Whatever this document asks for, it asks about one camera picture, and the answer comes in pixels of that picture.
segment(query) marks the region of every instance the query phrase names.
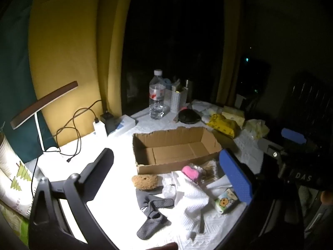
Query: white power adapter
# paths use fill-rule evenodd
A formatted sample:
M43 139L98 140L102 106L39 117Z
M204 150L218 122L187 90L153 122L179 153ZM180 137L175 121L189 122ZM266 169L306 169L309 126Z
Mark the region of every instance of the white power adapter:
M100 121L98 118L95 118L93 122L93 126L95 129L96 136L101 139L106 139L108 135L106 134L105 124Z

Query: yellow package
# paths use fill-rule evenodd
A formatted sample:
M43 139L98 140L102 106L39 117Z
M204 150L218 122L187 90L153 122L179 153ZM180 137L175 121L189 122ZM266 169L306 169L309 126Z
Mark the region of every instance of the yellow package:
M232 139L236 137L239 130L236 121L226 119L223 115L220 114L212 115L207 125L230 136Z
M238 124L238 126L240 128L243 127L244 121L245 121L245 115L244 112L235 108L231 108L228 106L224 106L223 107L223 111L222 111L222 115L226 118L226 119L231 119L236 121L236 123Z

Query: yellow bag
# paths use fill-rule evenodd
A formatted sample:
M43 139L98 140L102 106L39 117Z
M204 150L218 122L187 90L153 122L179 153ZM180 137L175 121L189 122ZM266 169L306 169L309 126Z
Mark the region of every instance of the yellow bag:
M226 119L223 115L220 114L212 115L207 125L230 136L232 139L236 137L239 131L239 126L237 125L236 121Z

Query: hand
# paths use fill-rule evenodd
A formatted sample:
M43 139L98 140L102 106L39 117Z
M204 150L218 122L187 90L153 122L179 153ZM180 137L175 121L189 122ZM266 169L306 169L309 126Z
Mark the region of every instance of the hand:
M323 205L333 205L333 192L323 191L320 196L320 201Z
M155 247L147 250L178 250L178 245L175 242L171 242L164 246Z

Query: pen holder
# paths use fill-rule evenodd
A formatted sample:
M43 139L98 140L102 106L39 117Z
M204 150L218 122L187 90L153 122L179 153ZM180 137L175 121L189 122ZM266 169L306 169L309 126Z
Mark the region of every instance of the pen holder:
M186 104L188 89L183 88L181 92L173 92L166 89L164 95L164 104L170 107L170 112L177 113Z

